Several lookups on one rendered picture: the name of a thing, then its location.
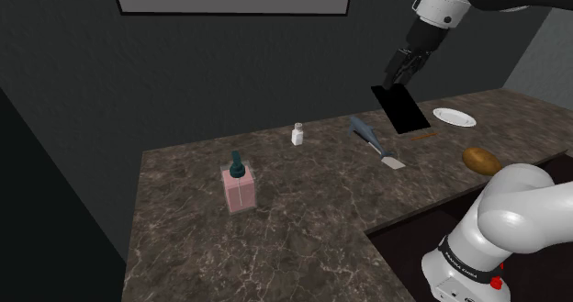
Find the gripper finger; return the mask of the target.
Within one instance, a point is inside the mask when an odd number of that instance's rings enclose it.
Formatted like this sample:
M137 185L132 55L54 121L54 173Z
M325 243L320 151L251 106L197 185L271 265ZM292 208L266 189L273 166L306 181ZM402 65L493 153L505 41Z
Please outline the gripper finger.
M408 64L409 61L409 50L408 49L398 49L385 69L385 80L384 86L391 87L401 75L403 67Z
M416 73L423 68L431 55L432 53L430 51L425 50L411 52L402 67L401 83L407 85Z

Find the black flat tablet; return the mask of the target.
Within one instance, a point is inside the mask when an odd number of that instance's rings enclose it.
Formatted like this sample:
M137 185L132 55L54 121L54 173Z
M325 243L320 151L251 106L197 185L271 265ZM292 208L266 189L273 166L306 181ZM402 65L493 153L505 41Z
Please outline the black flat tablet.
M393 84L389 88L376 85L371 90L398 134L431 126L403 84Z

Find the white round plate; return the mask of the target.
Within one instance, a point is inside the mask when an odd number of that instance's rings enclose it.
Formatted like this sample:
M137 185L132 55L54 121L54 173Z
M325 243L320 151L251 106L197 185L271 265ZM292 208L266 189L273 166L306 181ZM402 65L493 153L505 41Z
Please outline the white round plate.
M467 113L452 108L435 108L433 115L444 123L457 127L473 128L477 124L477 121Z

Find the blue dolphin figure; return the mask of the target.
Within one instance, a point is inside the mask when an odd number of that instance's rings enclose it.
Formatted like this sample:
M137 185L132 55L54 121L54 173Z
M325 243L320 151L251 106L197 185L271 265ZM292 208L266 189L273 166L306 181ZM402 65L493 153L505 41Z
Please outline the blue dolphin figure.
M380 156L381 159L384 157L392 156L393 153L386 151L382 148L372 126L367 125L363 120L358 117L350 117L350 126L348 129L348 135L355 134L362 140L364 140L368 145L370 145Z

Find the spatula with white blade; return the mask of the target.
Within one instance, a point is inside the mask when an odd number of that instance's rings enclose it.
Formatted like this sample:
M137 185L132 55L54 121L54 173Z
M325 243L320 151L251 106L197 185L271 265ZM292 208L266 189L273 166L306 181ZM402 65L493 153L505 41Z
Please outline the spatula with white blade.
M394 158L390 152L383 150L379 145L372 142L369 142L368 145L378 153L380 161L391 169L398 170L405 167L403 162Z

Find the brown potato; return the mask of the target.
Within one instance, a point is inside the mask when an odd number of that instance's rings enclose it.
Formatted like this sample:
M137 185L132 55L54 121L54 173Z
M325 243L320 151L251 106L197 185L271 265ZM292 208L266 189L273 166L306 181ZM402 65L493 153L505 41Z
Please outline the brown potato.
M462 160L468 169L486 176L493 176L502 169L497 157L482 148L466 148L462 153Z

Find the pink soap dispenser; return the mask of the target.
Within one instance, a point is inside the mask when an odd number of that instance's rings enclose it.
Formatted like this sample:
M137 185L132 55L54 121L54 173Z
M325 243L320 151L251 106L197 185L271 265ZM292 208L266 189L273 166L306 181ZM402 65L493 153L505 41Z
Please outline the pink soap dispenser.
M253 169L238 151L231 152L231 162L220 166L220 174L230 214L257 208Z

